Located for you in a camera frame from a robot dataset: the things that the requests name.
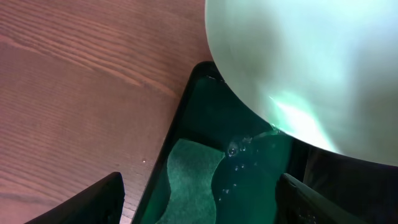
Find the black container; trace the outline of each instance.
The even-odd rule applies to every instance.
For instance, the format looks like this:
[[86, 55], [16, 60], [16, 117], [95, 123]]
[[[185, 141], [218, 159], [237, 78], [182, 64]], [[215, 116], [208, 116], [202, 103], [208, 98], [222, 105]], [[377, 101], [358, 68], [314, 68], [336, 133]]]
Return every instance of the black container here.
[[213, 62], [192, 71], [133, 224], [156, 223], [170, 185], [166, 162], [178, 139], [225, 153], [213, 176], [216, 223], [273, 223], [275, 185], [287, 172], [302, 181], [310, 146], [275, 130], [229, 89]]

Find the wooden table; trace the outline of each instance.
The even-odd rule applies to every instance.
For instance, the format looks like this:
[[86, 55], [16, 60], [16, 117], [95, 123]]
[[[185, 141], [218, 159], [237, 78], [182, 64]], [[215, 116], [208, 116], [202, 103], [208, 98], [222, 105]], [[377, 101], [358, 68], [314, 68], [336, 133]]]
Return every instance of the wooden table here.
[[204, 0], [0, 0], [0, 223], [112, 171], [129, 223], [196, 63]]

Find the white bowl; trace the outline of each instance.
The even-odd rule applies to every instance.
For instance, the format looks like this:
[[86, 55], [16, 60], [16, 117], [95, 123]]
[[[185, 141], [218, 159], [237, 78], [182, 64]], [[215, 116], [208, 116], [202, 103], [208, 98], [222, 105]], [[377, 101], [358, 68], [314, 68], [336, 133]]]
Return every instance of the white bowl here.
[[398, 1], [207, 0], [206, 32], [227, 84], [261, 118], [398, 166]]

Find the bubble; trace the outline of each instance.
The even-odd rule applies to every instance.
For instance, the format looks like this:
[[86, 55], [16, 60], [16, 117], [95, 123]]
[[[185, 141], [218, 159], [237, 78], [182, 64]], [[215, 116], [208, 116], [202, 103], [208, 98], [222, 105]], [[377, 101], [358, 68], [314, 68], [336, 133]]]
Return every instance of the bubble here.
[[236, 156], [238, 154], [238, 151], [239, 145], [234, 141], [230, 142], [227, 150], [228, 157]]

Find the green sponge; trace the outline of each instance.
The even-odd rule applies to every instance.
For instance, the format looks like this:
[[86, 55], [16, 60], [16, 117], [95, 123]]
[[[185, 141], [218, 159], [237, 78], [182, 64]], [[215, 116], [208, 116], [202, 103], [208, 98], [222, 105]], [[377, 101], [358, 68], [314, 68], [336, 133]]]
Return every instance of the green sponge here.
[[179, 139], [167, 159], [171, 195], [157, 224], [216, 223], [211, 180], [223, 158], [221, 151]]

